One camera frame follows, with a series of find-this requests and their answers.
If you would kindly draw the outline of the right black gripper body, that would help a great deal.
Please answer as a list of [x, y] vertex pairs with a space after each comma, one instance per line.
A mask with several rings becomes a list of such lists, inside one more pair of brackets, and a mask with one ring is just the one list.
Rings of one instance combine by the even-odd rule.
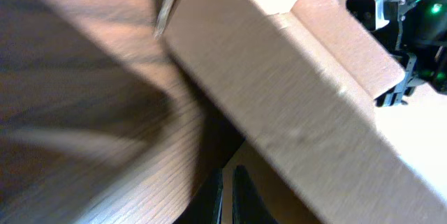
[[404, 79], [376, 99], [377, 107], [405, 104], [416, 87], [446, 94], [446, 0], [386, 0], [388, 25], [373, 36], [403, 67]]

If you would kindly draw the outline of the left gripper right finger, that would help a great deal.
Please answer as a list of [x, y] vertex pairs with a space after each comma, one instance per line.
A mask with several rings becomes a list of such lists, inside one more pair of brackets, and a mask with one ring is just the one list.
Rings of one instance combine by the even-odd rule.
[[233, 172], [233, 224], [277, 224], [245, 166], [238, 165]]

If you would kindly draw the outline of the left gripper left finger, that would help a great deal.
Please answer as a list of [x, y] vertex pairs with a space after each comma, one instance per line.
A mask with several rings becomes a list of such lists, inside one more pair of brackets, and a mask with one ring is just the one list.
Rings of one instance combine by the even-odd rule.
[[223, 189], [222, 170], [218, 169], [206, 179], [173, 224], [221, 224]]

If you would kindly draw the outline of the cardboard box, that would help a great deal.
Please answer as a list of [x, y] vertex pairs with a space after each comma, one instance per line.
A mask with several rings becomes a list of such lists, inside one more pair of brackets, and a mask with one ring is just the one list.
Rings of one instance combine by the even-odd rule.
[[377, 132], [400, 65], [337, 0], [165, 0], [178, 64], [324, 223], [445, 223]]

